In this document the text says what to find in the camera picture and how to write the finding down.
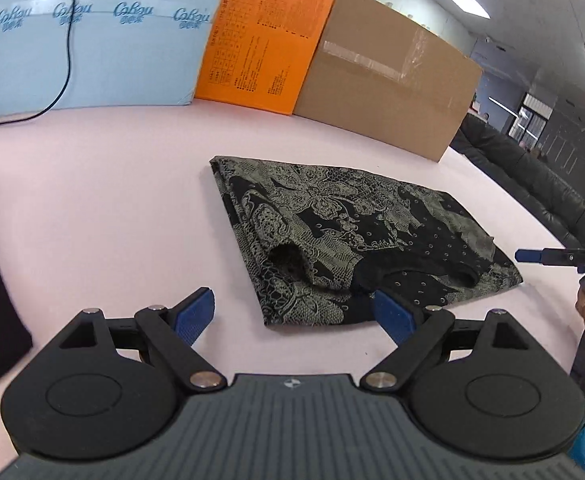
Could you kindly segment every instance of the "silver bolt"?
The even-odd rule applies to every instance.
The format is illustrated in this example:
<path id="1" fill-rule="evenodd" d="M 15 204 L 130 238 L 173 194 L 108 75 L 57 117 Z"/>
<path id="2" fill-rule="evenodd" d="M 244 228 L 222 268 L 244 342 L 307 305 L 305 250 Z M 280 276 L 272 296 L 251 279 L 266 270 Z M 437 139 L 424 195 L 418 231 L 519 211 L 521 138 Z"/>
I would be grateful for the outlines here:
<path id="1" fill-rule="evenodd" d="M 223 378 L 217 372 L 196 372 L 190 376 L 190 382 L 202 390 L 219 386 L 222 381 Z"/>
<path id="2" fill-rule="evenodd" d="M 373 372 L 366 376 L 366 383 L 373 388 L 392 388 L 397 384 L 397 378 L 388 372 Z"/>

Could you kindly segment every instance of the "table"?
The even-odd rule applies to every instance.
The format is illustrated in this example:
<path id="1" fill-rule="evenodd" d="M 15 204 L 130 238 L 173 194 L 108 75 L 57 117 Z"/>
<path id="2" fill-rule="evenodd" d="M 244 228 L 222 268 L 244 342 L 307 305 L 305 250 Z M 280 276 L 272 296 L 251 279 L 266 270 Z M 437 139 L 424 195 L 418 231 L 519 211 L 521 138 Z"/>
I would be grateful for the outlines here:
<path id="1" fill-rule="evenodd" d="M 53 111 L 0 127 L 0 270 L 34 351 L 82 308 L 128 317 L 173 306 L 199 286 L 213 289 L 217 311 L 195 348 L 229 379 L 348 372 L 358 381 L 393 350 L 374 322 L 264 327 L 208 165 L 214 155 L 384 174 L 449 192 L 511 258 L 518 248 L 561 246 L 451 149 L 436 164 L 303 118 L 197 100 Z M 483 319 L 509 310 L 569 370 L 582 331 L 576 271 L 519 268 L 524 284 L 453 311 Z M 17 369 L 0 381 L 0 396 Z M 14 457 L 0 419 L 0 469 Z"/>

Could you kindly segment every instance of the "sofa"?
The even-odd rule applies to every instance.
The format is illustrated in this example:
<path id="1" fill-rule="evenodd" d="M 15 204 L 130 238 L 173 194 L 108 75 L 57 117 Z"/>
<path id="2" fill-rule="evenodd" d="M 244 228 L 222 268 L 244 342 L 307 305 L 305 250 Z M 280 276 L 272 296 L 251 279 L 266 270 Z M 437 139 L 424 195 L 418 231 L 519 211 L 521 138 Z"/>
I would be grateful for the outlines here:
<path id="1" fill-rule="evenodd" d="M 565 247 L 585 248 L 585 200 L 512 137 L 467 114 L 450 146 L 505 189 Z"/>

